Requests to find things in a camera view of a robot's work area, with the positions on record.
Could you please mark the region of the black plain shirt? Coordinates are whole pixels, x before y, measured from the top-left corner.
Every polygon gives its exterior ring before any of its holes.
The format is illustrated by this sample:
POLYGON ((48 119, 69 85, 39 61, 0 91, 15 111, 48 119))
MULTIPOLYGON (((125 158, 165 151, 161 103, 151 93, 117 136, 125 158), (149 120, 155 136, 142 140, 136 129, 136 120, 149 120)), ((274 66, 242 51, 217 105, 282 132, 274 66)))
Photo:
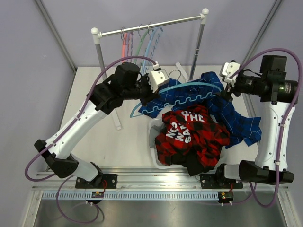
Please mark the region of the black plain shirt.
POLYGON ((205 168, 198 161, 197 155, 194 153, 187 153, 185 155, 175 154, 171 157, 171 163, 185 167, 189 176, 205 173, 205 168))

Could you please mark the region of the pink hanger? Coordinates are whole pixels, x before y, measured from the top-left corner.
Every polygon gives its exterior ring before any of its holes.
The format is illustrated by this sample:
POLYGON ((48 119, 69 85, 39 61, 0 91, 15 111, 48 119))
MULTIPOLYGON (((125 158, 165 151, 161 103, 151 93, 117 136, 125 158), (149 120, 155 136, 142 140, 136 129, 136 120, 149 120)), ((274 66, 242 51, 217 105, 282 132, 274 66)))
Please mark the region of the pink hanger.
POLYGON ((122 58, 125 57, 125 49, 126 49, 126 44, 127 44, 127 38, 128 38, 128 33, 123 33, 121 34, 121 39, 122 39, 122 58))

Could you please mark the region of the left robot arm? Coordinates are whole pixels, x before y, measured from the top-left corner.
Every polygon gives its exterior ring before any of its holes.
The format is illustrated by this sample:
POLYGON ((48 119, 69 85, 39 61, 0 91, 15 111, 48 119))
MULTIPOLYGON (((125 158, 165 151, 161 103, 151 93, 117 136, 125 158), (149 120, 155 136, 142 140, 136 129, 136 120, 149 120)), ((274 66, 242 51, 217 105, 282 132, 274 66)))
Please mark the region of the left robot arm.
POLYGON ((103 178, 101 169, 92 162, 76 158, 72 150, 95 124, 120 107, 123 101, 139 99, 142 105, 147 105, 158 98, 160 84, 165 80, 160 68, 141 75, 136 64, 118 65, 114 74, 90 90, 77 113, 52 137, 37 140, 35 148, 55 176, 76 176, 91 188, 98 188, 103 178))

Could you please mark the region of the lilac hanger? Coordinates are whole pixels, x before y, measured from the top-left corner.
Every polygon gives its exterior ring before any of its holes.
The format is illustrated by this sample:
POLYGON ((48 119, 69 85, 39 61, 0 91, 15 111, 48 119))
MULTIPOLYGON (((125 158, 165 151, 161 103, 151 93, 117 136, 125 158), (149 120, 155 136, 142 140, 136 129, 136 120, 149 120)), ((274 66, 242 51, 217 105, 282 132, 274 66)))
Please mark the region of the lilac hanger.
MULTIPOLYGON (((123 33, 125 33, 124 27, 121 28, 121 34, 123 34, 123 33)), ((132 56, 132 54, 133 54, 133 32, 129 32, 128 38, 127 38, 126 49, 125 49, 125 57, 132 56)))

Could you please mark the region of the blue plaid shirt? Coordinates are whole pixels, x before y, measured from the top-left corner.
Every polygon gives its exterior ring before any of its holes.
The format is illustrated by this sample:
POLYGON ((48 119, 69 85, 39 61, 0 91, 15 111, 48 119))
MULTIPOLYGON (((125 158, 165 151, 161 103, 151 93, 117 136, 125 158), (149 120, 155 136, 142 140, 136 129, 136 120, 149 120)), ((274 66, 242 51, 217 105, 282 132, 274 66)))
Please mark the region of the blue plaid shirt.
POLYGON ((242 141, 245 141, 247 146, 261 141, 262 131, 259 126, 261 118, 242 116, 236 111, 231 102, 224 100, 216 94, 215 97, 204 100, 197 105, 204 105, 208 109, 209 114, 214 116, 218 123, 226 126, 231 134, 231 142, 227 148, 237 145, 242 141))

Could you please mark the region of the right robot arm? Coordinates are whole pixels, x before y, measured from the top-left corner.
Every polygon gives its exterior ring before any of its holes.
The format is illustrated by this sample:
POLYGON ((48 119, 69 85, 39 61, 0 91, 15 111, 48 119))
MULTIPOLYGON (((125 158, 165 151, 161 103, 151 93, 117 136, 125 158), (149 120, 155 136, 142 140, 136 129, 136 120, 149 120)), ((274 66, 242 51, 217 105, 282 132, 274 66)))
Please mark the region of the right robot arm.
POLYGON ((222 66, 220 76, 227 86, 221 97, 231 102, 231 94, 236 97, 240 94, 257 95, 263 103, 264 113, 260 121, 260 147, 255 160, 242 160, 237 165, 221 164, 215 175, 215 183, 219 187, 226 187, 232 180, 271 185, 294 180, 294 174, 287 170, 286 148, 287 126, 295 111, 291 102, 297 101, 298 83, 286 79, 286 62, 285 56, 263 56, 257 77, 245 75, 244 70, 233 76, 240 68, 235 61, 222 66))

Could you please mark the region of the teal hanger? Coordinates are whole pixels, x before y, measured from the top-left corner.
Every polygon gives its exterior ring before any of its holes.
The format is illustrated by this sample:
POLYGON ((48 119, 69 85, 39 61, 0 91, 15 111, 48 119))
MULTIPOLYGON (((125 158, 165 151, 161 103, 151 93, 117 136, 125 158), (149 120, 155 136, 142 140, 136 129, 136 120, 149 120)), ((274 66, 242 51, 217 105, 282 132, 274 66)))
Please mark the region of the teal hanger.
POLYGON ((131 111, 130 118, 141 115, 156 118, 166 107, 171 107, 172 110, 185 108, 211 99, 223 90, 223 84, 213 71, 202 73, 199 79, 187 83, 169 79, 167 84, 160 87, 160 97, 150 101, 146 106, 137 104, 131 111))

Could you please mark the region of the mint green hanger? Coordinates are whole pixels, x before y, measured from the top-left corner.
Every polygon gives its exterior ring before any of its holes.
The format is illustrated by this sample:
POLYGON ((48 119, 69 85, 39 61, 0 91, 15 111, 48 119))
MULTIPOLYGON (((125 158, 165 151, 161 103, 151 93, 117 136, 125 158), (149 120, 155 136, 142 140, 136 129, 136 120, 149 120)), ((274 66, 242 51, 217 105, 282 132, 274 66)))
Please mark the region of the mint green hanger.
POLYGON ((149 34, 149 30, 146 29, 146 31, 144 32, 144 34, 143 34, 143 35, 140 35, 141 26, 142 26, 142 24, 140 24, 140 25, 139 25, 139 28, 138 28, 138 35, 139 35, 139 37, 140 37, 140 42, 139 42, 139 44, 138 44, 138 46, 137 46, 137 49, 136 49, 136 51, 135 51, 135 55, 136 55, 136 56, 137 56, 137 55, 139 56, 140 51, 141 51, 141 48, 142 48, 142 45, 143 45, 143 43, 144 43, 144 40, 145 40, 146 36, 149 34))

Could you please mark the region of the light blue hanger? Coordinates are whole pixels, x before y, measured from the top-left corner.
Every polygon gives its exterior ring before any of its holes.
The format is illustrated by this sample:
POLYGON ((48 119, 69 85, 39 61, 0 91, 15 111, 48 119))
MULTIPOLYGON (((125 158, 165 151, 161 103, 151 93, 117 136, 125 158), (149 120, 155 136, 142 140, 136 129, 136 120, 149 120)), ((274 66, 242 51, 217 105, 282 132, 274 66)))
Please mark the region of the light blue hanger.
MULTIPOLYGON (((163 33, 163 28, 162 27, 157 27, 152 32, 152 34, 150 35, 150 39, 149 39, 149 42, 147 44, 145 53, 144 53, 145 57, 153 59, 155 51, 156 51, 156 48, 157 48, 157 45, 158 45, 158 42, 160 40, 160 37, 161 37, 162 33, 163 33)), ((141 73, 142 74, 147 73, 148 70, 149 70, 149 67, 151 66, 151 64, 152 63, 150 61, 144 59, 142 61, 141 73)))

